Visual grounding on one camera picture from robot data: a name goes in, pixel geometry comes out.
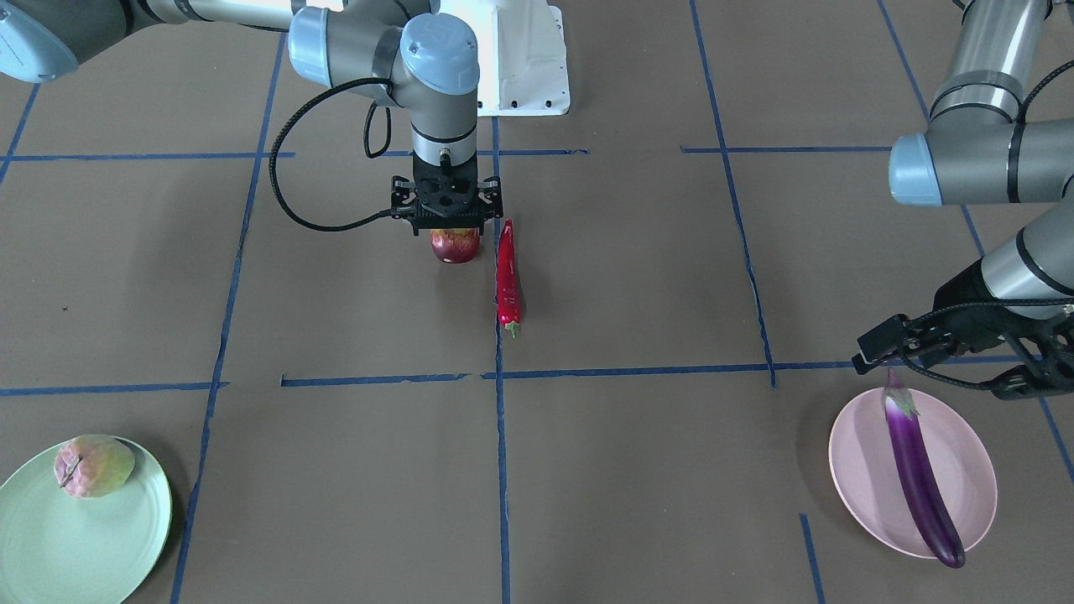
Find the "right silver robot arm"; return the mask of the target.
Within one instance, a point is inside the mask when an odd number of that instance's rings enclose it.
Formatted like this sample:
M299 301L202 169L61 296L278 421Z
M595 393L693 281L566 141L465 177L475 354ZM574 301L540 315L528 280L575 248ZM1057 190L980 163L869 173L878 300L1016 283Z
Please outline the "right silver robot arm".
M4 1L3 74L58 80L154 24L195 21L284 32L293 70L326 88L284 124L271 148L268 178L292 221L329 231L285 202L280 146L306 113L345 91L408 113L413 176L392 179L383 216L410 222L413 232L482 232L502 215L498 179L478 177L478 42L436 1L345 1L339 10L313 1Z

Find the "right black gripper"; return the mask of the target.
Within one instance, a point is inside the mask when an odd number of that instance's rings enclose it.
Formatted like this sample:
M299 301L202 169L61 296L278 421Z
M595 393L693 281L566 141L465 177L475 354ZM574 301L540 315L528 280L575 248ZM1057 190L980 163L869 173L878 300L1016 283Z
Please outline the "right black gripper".
M413 166L415 229L479 227L478 167Z

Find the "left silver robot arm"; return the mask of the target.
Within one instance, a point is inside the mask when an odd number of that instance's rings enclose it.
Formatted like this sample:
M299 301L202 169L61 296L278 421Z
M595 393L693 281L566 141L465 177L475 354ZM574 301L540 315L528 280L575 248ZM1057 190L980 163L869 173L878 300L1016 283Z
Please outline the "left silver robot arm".
M906 206L1047 203L1015 236L937 290L915 320L894 315L863 333L852 366L889 361L1000 400L1071 392L1073 126L1031 123L1030 70L1051 1L966 1L950 73L923 133L889 156L892 198Z

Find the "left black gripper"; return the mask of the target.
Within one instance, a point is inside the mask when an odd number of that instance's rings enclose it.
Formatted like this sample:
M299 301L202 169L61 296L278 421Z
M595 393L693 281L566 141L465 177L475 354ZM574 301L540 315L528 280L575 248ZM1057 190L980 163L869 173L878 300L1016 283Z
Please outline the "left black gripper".
M981 263L937 290L927 329L898 314L858 337L852 368L863 375L898 362L924 375L928 368L952 358L1002 344L1015 351L1018 363L989 382L957 382L940 373L931 376L937 382L989 391L1000 400L1071 393L1071 298L996 299L983 282Z

